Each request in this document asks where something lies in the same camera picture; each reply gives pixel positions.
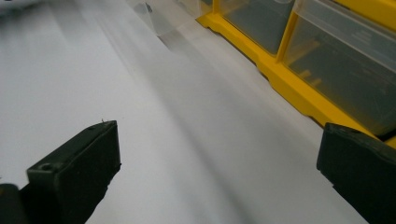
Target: white surface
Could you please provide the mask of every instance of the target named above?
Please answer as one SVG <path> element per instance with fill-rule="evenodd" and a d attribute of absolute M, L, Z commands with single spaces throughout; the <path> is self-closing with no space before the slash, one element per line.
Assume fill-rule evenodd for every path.
<path fill-rule="evenodd" d="M 0 21 L 0 179 L 116 119 L 122 166 L 89 223 L 364 223 L 316 169 L 322 130 L 195 21 L 152 34 L 123 1 Z"/>

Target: yellow storage bin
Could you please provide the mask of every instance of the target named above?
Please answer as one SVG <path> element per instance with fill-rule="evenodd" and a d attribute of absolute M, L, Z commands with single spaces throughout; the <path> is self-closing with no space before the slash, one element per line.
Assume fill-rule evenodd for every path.
<path fill-rule="evenodd" d="M 371 133 L 396 130 L 396 34 L 328 0 L 304 0 L 284 64 Z"/>
<path fill-rule="evenodd" d="M 318 47 L 318 43 L 327 43 L 324 40 L 330 40 L 332 39 L 337 39 L 337 37 L 332 36 L 333 32 L 329 31 L 323 31 L 321 28 L 318 28 L 319 31 L 323 34 L 327 35 L 323 39 L 323 41 L 317 41 L 317 42 L 310 42 L 309 39 L 304 38 L 302 36 L 301 41 L 305 42 L 304 44 L 296 44 L 299 41 L 299 37 L 297 37 L 297 34 L 300 31 L 301 26 L 301 21 L 304 20 L 304 18 L 300 18 L 297 15 L 295 11 L 300 10 L 299 8 L 304 9 L 304 4 L 306 2 L 312 2 L 309 0 L 306 1 L 298 1 L 296 0 L 294 5 L 297 5 L 297 8 L 295 8 L 294 11 L 291 12 L 288 23 L 286 25 L 285 31 L 283 32 L 283 36 L 281 38 L 281 42 L 279 45 L 279 48 L 277 50 L 277 54 L 270 53 L 268 49 L 265 49 L 265 47 L 261 46 L 257 40 L 254 40 L 253 37 L 248 36 L 248 32 L 245 31 L 244 33 L 242 32 L 241 27 L 239 27 L 235 22 L 232 22 L 230 18 L 227 18 L 227 14 L 233 11 L 238 10 L 240 7 L 246 7 L 249 6 L 253 3 L 247 1 L 244 2 L 237 2 L 237 0 L 229 0 L 229 1 L 234 1 L 235 4 L 227 4 L 226 6 L 222 6 L 221 1 L 225 0 L 213 0 L 213 10 L 212 12 L 198 18 L 198 22 L 200 22 L 204 27 L 210 28 L 214 32 L 222 34 L 228 41 L 230 41 L 235 47 L 237 47 L 239 50 L 241 50 L 251 61 L 253 61 L 258 69 L 268 78 L 269 82 L 271 83 L 272 87 L 279 92 L 287 101 L 289 101 L 296 109 L 298 109 L 301 113 L 304 115 L 307 115 L 310 118 L 313 118 L 316 120 L 320 125 L 323 125 L 326 122 L 332 122 L 332 123 L 337 123 L 341 125 L 345 125 L 347 127 L 353 128 L 360 130 L 361 132 L 370 134 L 371 136 L 375 136 L 375 134 L 382 135 L 381 139 L 385 141 L 389 146 L 395 147 L 396 148 L 396 135 L 395 131 L 392 131 L 392 125 L 393 125 L 393 115 L 394 111 L 387 111 L 385 107 L 381 108 L 381 110 L 386 113 L 388 116 L 390 116 L 388 119 L 386 118 L 387 115 L 378 115 L 379 117 L 382 117 L 383 120 L 375 120 L 373 122 L 373 126 L 367 127 L 370 125 L 367 125 L 367 120 L 366 118 L 363 118 L 363 120 L 358 120 L 361 119 L 359 117 L 355 118 L 355 115 L 351 115 L 350 112 L 347 112 L 344 108 L 341 108 L 340 105 L 337 105 L 334 100 L 330 100 L 328 96 L 324 95 L 324 92 L 318 91 L 318 88 L 316 88 L 317 85 L 320 85 L 324 83 L 325 79 L 320 79 L 320 77 L 315 78 L 314 75 L 312 75 L 313 71 L 307 71 L 306 69 L 304 71 L 297 71 L 295 67 L 293 67 L 292 62 L 297 62 L 296 60 L 301 60 L 304 56 L 307 56 L 311 50 L 315 50 Z M 361 15 L 365 15 L 364 13 L 367 14 L 367 10 L 363 11 L 364 13 L 361 13 L 361 8 L 358 8 L 360 5 L 360 1 L 355 1 L 355 0 L 335 0 L 338 2 L 348 2 L 351 6 L 351 9 L 353 11 L 359 12 Z M 370 6 L 378 6 L 379 8 L 383 8 L 384 2 L 389 2 L 390 0 L 364 0 L 365 2 L 371 2 Z M 373 17 L 378 19 L 379 14 L 375 14 Z M 391 16 L 394 15 L 393 17 L 396 17 L 396 7 L 390 7 L 388 8 L 388 13 L 387 15 Z M 337 20 L 336 17 L 328 17 L 328 19 L 331 21 L 333 19 Z M 394 53 L 390 53 L 392 50 L 394 50 L 393 47 L 386 47 L 385 53 L 382 53 L 381 50 L 383 47 L 376 46 L 376 44 L 381 44 L 384 42 L 381 42 L 381 40 L 376 39 L 378 36 L 387 36 L 389 39 L 387 40 L 388 43 L 392 43 L 394 41 L 393 33 L 390 31 L 386 31 L 383 28 L 379 28 L 378 25 L 375 25 L 372 22 L 367 21 L 370 23 L 370 27 L 375 27 L 375 31 L 369 33 L 368 35 L 372 34 L 375 35 L 374 39 L 372 39 L 372 46 L 369 46 L 369 48 L 362 48 L 361 46 L 357 46 L 357 48 L 361 49 L 356 49 L 356 47 L 353 47 L 354 50 L 347 50 L 346 52 L 354 52 L 352 55 L 349 53 L 346 54 L 346 57 L 348 60 L 347 62 L 353 62 L 355 65 L 352 65 L 353 67 L 356 66 L 356 64 L 362 64 L 364 63 L 366 65 L 367 62 L 370 62 L 370 64 L 375 64 L 375 67 L 382 67 L 379 68 L 381 69 L 380 71 L 375 71 L 372 74 L 380 74 L 378 77 L 375 77 L 376 81 L 375 84 L 376 86 L 381 86 L 383 81 L 380 81 L 381 79 L 384 79 L 385 86 L 387 86 L 385 89 L 382 88 L 379 92 L 376 94 L 382 94 L 382 92 L 385 91 L 385 93 L 389 96 L 386 97 L 386 99 L 383 99 L 385 101 L 379 101 L 376 102 L 377 104 L 380 103 L 381 105 L 387 106 L 389 110 L 394 109 L 395 103 L 393 103 L 392 99 L 393 97 L 393 89 L 394 89 L 394 68 L 392 68 L 392 58 L 389 57 L 389 55 L 396 55 Z M 391 26 L 396 26 L 396 21 L 389 22 Z M 345 34 L 348 35 L 357 35 L 361 36 L 362 39 L 364 38 L 370 38 L 366 36 L 366 33 L 362 32 L 359 34 L 351 34 L 346 32 Z M 338 46 L 340 52 L 345 52 L 342 50 L 345 46 L 351 48 L 351 44 L 335 44 L 335 46 Z M 372 53 L 369 51 L 364 51 L 361 52 L 361 50 L 367 50 L 367 49 L 377 49 L 377 53 L 379 52 L 379 55 L 385 55 L 385 58 L 381 58 L 381 56 L 373 56 Z M 356 60 L 351 60 L 353 59 L 356 54 L 362 54 L 365 55 L 365 59 L 362 59 L 361 57 L 357 58 L 359 61 L 358 63 L 355 62 Z M 367 91 L 364 94 L 370 94 L 371 90 L 366 90 L 362 88 L 364 91 Z M 361 102 L 355 102 L 355 104 L 362 105 L 364 104 L 363 101 Z"/>

